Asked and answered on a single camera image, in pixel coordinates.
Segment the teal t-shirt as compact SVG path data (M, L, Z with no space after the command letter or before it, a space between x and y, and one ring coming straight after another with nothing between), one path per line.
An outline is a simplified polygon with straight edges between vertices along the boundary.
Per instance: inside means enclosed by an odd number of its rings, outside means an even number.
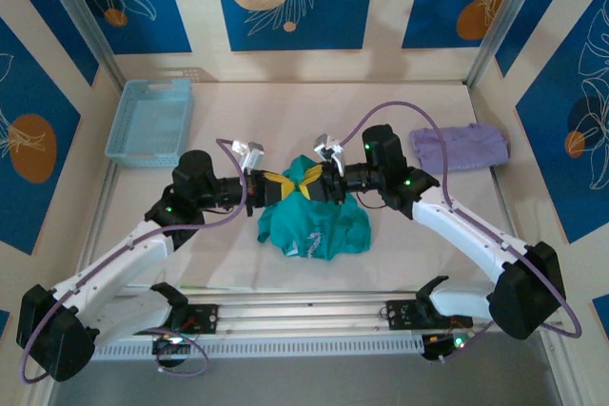
M311 201L301 192L299 184L316 165L305 155L292 160L283 176L294 189L262 213L257 241L271 242L286 257L324 261L339 254L368 251L372 241L370 221L353 196L335 204Z

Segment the folded lavender shirt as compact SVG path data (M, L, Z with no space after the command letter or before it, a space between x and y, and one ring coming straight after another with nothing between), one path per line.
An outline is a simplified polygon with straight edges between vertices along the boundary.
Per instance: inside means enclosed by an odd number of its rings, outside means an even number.
M489 124L470 124L440 128L445 143L448 171L465 171L505 164L510 158L510 145L502 133ZM428 173L443 172L440 138L433 128L413 130L409 142Z

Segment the light blue perforated basket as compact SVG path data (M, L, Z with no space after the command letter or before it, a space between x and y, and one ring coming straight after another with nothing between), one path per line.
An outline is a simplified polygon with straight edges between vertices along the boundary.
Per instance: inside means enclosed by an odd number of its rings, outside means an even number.
M186 151L193 107L188 79L127 81L106 157L124 167L176 166Z

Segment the black electronics board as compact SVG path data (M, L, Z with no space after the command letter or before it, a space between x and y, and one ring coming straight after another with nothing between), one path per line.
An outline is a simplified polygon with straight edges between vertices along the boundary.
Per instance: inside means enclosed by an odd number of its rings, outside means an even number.
M385 304L386 320L391 331L422 329L415 300L389 300Z
M218 324L217 304L189 304L180 332L187 335L213 335Z

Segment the black hub with green light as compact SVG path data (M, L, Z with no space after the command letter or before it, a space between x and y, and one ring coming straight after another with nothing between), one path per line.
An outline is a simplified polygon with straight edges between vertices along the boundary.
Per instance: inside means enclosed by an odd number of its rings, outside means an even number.
M441 361L450 358L464 349L470 339L471 337L465 334L423 335L422 357L429 361Z
M151 353L162 368L173 369L187 360L190 345L182 338L161 335L152 342Z

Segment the blue panel orange circle flower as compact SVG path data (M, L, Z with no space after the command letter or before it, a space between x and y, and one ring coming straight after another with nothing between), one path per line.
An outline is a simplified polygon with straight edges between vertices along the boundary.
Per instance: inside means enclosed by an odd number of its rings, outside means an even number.
M0 242L30 255L80 114L0 18Z

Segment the blue panel white leaf lines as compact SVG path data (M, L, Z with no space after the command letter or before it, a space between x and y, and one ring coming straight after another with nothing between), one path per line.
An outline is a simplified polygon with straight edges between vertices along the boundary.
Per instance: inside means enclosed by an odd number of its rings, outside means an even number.
M30 0L73 64L91 86L99 64L60 0Z

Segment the aluminium table side rail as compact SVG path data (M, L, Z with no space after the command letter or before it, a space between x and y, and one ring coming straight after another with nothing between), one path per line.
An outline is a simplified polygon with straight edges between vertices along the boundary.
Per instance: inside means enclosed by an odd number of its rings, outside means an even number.
M494 166L489 168L490 175L495 186L496 194L498 196L502 217L504 222L507 224L507 233L512 236L516 236L518 234L518 230L515 226L514 220L512 218L512 214L507 206L505 198L503 197L501 191L501 185L499 183L497 173ZM548 338L549 334L545 331L537 331L534 336L534 347L539 350L541 354L543 354L543 361L545 362L545 374L544 374L544 386L545 390L552 397L552 401L550 403L551 406L563 406L562 397L561 397L561 387L557 382L555 374L554 374L554 362L556 355L556 347L553 345L551 339Z
M75 273L80 272L92 262L118 174L118 165L114 161L106 160L103 179L94 200L86 236L75 266ZM53 380L50 377L43 378L39 383L27 384L18 406L47 406L52 389Z

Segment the white perforated bracket plate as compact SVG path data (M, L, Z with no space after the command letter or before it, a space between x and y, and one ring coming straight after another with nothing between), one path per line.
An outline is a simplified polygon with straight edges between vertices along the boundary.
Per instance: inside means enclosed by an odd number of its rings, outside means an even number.
M161 68L159 73L171 79L187 79L193 84L217 82L213 75L199 67Z

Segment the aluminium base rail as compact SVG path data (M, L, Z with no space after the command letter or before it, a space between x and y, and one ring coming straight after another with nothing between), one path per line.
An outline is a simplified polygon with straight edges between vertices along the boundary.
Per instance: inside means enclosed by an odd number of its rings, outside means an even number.
M227 338L385 335L381 310L408 292L244 292L183 288L191 303L219 306L216 334Z

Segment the aluminium corner post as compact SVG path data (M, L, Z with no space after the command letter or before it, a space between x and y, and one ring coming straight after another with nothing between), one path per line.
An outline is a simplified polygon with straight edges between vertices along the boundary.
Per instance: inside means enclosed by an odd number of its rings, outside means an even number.
M105 70L110 81L119 92L122 92L127 81L119 68L113 51L87 6L85 0L59 0L67 12L70 21L87 44L98 64Z
M481 80L505 36L512 28L524 2L525 0L503 0L501 2L464 80L468 89L473 90Z

